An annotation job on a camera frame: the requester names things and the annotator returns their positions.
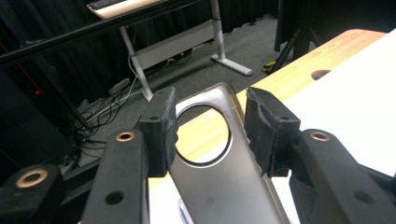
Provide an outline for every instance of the tripod leg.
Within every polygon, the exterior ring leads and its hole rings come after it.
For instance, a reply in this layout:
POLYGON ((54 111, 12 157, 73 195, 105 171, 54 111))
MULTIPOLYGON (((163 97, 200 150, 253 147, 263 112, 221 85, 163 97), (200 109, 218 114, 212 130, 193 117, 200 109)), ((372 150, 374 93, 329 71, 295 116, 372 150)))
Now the tripod leg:
POLYGON ((270 71, 270 74, 273 74, 274 72, 279 70, 279 68, 282 66, 282 64, 286 61, 289 53, 291 52, 291 49, 294 47, 296 39, 300 35, 300 32, 301 32, 301 30, 298 30, 296 33, 294 33, 291 40, 289 40, 288 44, 285 46, 285 48, 282 50, 279 57, 277 58, 276 63, 274 64, 273 68, 270 71))
POLYGON ((312 40, 312 42, 314 42, 315 47, 319 47, 323 44, 323 41, 311 28, 309 28, 309 38, 312 40))

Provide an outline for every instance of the cable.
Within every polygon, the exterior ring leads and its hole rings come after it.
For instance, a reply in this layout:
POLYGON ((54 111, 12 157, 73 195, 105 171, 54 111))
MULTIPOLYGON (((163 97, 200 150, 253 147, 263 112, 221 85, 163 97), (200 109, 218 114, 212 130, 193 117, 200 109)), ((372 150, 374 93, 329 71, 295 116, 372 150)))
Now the cable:
POLYGON ((89 118, 87 120, 88 123, 91 123, 93 120, 95 120, 96 118, 102 117, 103 115, 107 114, 109 112, 109 109, 113 106, 113 105, 117 105, 119 101, 123 100, 121 105, 123 105, 130 96, 136 95, 140 92, 134 92, 131 93, 132 88, 134 87, 134 84, 136 83, 137 78, 134 79, 134 82, 131 85, 131 88, 128 91, 128 94, 122 98, 120 98, 117 102, 112 102, 109 106, 103 108, 101 111, 97 112, 94 116, 92 116, 91 118, 89 118))
MULTIPOLYGON (((116 94, 119 95, 120 92, 124 91, 127 87, 128 87, 128 86, 123 87, 122 89, 120 89, 120 90, 116 91, 115 93, 113 93, 113 95, 116 95, 116 94)), ((109 101, 109 102, 107 102, 107 103, 105 103, 105 104, 104 104, 104 102, 105 102, 107 99, 103 99, 103 100, 100 101, 100 102, 96 102, 96 103, 90 105, 90 106, 89 106, 88 108, 86 108, 84 111, 82 111, 82 112, 81 112, 81 115, 86 114, 86 113, 90 113, 90 115, 86 118, 86 119, 87 119, 87 122, 88 122, 88 120, 94 119, 94 116, 97 117, 97 114, 99 113, 99 111, 103 110, 105 107, 108 107, 110 104, 114 103, 114 97, 113 97, 113 95, 110 95, 110 97, 113 98, 112 101, 109 101), (96 109, 95 112, 90 112, 90 111, 88 111, 88 110, 92 109, 94 106, 96 106, 96 105, 99 104, 99 103, 100 103, 100 105, 98 106, 98 108, 96 109)))
POLYGON ((131 71, 134 73, 134 76, 135 76, 136 78, 139 79, 139 76, 137 75, 136 71, 132 68, 131 60, 132 60, 132 56, 129 55, 129 56, 128 56, 128 65, 129 65, 129 68, 130 68, 131 71))

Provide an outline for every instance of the wooden table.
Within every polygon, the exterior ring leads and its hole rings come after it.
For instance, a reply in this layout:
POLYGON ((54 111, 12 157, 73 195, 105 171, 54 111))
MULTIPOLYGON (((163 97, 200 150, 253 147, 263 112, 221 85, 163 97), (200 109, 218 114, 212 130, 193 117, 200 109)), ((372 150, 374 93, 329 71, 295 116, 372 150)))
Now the wooden table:
MULTIPOLYGON (((271 76, 253 84, 252 87, 270 91, 284 102, 298 91, 315 83, 311 77, 313 72, 334 69, 384 35, 384 33, 365 30, 346 31, 271 76)), ((237 93, 237 97, 242 109, 245 110, 246 91, 237 93)), ((189 159, 192 160, 202 157, 228 138, 225 121, 220 119, 220 115, 214 110, 209 110, 181 126, 177 134, 178 150, 182 151, 183 155, 189 155, 189 159)), ((150 187, 155 187, 160 181, 161 179, 150 179, 150 187)))

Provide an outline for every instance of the gray carpet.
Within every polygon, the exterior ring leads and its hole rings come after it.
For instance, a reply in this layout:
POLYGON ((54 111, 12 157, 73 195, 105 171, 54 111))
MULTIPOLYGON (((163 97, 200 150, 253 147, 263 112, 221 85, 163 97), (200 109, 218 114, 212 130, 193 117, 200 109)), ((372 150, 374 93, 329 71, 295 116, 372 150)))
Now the gray carpet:
MULTIPOLYGON (((246 24, 229 34, 224 34, 226 57, 252 69, 254 74, 251 77, 245 77, 228 67, 211 61, 210 56, 216 53, 216 45, 209 43, 195 48, 190 58, 182 58, 179 62, 176 62, 176 64, 183 63, 182 65, 165 67, 148 73, 148 84, 153 91, 169 86, 175 87, 178 99, 186 98, 219 82, 227 82, 235 92, 240 92, 266 77, 262 72, 262 66, 276 59, 279 55, 278 52, 274 51, 275 38, 276 18, 272 16, 264 16, 254 24, 246 24)), ((129 85, 129 80, 124 80, 113 89, 116 91, 127 84, 129 85)), ((135 88, 133 92, 139 92, 139 88, 135 88)), ((91 109, 92 112, 95 111, 102 100, 98 99, 96 101, 97 105, 94 105, 91 109)), ((141 93, 131 96, 114 120, 98 128, 96 133, 90 137, 91 140, 105 142, 115 131, 133 128, 146 104, 147 101, 141 93)), ((90 105, 82 104, 79 110, 84 111, 88 106, 90 105)), ((100 122, 103 123, 108 119, 108 116, 114 117, 114 115, 115 112, 112 112, 111 115, 107 114, 100 118, 100 122)), ((100 143, 84 144, 84 147, 101 148, 103 146, 100 143)), ((79 165, 95 160, 103 152, 102 149, 83 148, 82 150, 85 155, 82 156, 79 165)))

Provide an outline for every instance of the screw hole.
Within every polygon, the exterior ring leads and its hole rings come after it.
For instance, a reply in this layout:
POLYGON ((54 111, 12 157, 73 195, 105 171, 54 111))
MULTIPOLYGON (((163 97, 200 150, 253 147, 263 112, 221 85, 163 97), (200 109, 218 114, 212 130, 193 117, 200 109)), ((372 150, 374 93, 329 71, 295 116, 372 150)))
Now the screw hole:
POLYGON ((120 133, 116 139, 119 142, 128 142, 134 139, 134 133, 120 133))
POLYGON ((371 195, 367 194, 366 192, 363 191, 355 191, 355 193, 353 194, 353 196, 355 197, 355 199, 363 202, 363 203, 367 203, 367 204, 373 204, 374 203, 374 199, 371 195))
POLYGON ((313 139, 321 142, 327 142, 330 140, 330 136, 327 135, 326 133, 312 132, 310 135, 313 139))
POLYGON ((114 205, 120 203, 123 199, 124 195, 121 191, 113 191, 106 196, 106 203, 110 205, 114 205))
POLYGON ((30 188, 41 183, 47 178, 49 173, 43 169, 29 171, 17 180, 17 187, 20 189, 30 188))

